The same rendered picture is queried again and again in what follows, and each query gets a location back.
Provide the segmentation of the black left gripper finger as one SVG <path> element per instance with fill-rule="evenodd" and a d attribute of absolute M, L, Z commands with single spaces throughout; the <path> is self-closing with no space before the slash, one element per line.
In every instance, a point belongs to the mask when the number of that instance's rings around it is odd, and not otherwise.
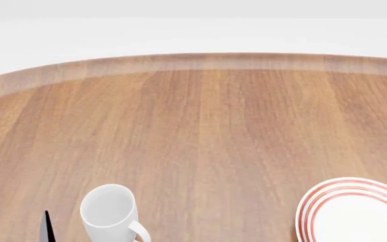
<path fill-rule="evenodd" d="M 39 242 L 56 242 L 50 215 L 47 210 L 43 212 L 40 223 Z"/>

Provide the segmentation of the white ceramic mug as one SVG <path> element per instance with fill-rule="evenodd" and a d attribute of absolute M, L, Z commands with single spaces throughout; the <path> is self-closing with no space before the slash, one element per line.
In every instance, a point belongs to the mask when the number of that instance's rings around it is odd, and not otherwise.
<path fill-rule="evenodd" d="M 138 221 L 133 193 L 122 185 L 106 184 L 83 198 L 80 215 L 91 242 L 152 242 Z"/>

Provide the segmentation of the white plate with red rings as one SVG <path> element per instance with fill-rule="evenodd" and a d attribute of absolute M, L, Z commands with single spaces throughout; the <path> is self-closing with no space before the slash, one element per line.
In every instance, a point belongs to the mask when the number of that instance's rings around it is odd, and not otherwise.
<path fill-rule="evenodd" d="M 298 242 L 387 242 L 387 185 L 359 177 L 323 181 L 295 215 Z"/>

